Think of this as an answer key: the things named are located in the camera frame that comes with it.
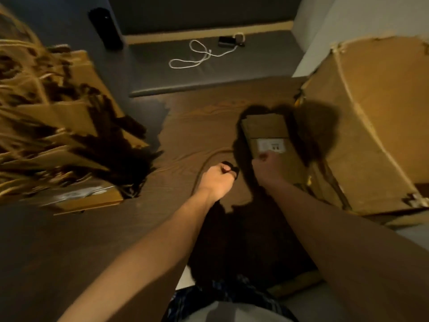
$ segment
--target dark wood floor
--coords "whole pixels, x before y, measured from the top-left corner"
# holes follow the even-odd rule
[[[155,144],[160,131],[163,151],[139,198],[62,216],[18,205],[0,211],[2,321],[55,321],[115,256],[190,196],[209,157],[206,167],[228,160],[242,172],[203,226],[190,260],[197,282],[242,273],[268,287],[312,270],[278,208],[255,184],[238,133],[246,113],[293,104],[302,82],[269,78],[133,100],[129,112]]]

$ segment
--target forearm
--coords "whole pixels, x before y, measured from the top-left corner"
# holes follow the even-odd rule
[[[355,317],[410,321],[428,313],[426,250],[284,181],[267,190],[325,280]]]
[[[60,321],[104,322],[154,282],[159,298],[141,304],[148,306],[150,316],[160,320],[213,203],[208,191],[198,191],[167,221],[121,254]]]

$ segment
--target white cable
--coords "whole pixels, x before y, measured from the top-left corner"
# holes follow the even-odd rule
[[[236,36],[236,35],[242,35],[242,36],[243,36],[243,41],[242,41],[242,42],[244,43],[244,41],[246,40],[246,37],[244,36],[244,34],[243,34],[242,32],[238,32],[238,33],[234,34],[234,36],[233,36],[233,37],[235,38],[235,36]],[[200,45],[204,48],[204,50],[203,50],[203,51],[197,51],[196,49],[194,49],[194,48],[192,47],[192,43],[193,43],[193,42],[197,42],[198,44],[200,44]],[[226,51],[225,53],[222,53],[222,54],[216,55],[216,54],[212,54],[212,50],[207,50],[206,46],[205,46],[203,43],[201,43],[200,41],[197,41],[196,39],[193,39],[193,40],[191,40],[191,41],[189,42],[189,48],[190,48],[190,49],[191,49],[191,51],[193,51],[193,52],[196,52],[196,53],[203,53],[203,54],[204,54],[204,56],[202,57],[202,59],[201,59],[201,60],[199,60],[199,61],[191,61],[191,60],[184,60],[184,59],[171,59],[171,60],[169,61],[168,65],[169,65],[169,67],[170,67],[170,68],[172,68],[172,69],[187,69],[187,68],[193,68],[193,67],[195,67],[195,66],[199,66],[201,63],[203,63],[204,61],[206,61],[206,60],[210,59],[210,57],[212,57],[212,56],[214,56],[214,57],[221,57],[221,56],[223,56],[223,55],[225,55],[225,54],[231,53],[231,52],[235,51],[235,50],[237,49],[237,47],[238,47],[238,45],[234,46],[234,48],[233,48],[232,50],[229,50],[229,51]],[[173,61],[179,61],[179,62],[185,62],[185,63],[195,63],[195,64],[192,64],[192,65],[190,65],[190,66],[173,66],[173,65],[171,64]]]

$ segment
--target floor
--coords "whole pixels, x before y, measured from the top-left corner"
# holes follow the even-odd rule
[[[160,151],[139,198],[55,217],[17,205],[0,211],[4,320],[55,321],[116,255],[190,196],[201,170],[223,160],[238,164],[241,173],[204,223],[189,261],[196,282],[242,273],[270,287],[314,269],[277,206],[255,184],[239,129],[246,113],[282,112],[302,82],[268,78],[133,99],[129,114],[146,124]]]

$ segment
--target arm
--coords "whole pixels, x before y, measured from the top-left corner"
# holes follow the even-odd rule
[[[359,321],[429,315],[429,252],[395,232],[322,203],[283,180],[278,154],[253,161],[325,280]]]
[[[233,186],[227,165],[211,167],[173,215],[122,253],[66,310],[59,322],[104,322],[137,293],[145,321],[160,321],[208,210]]]

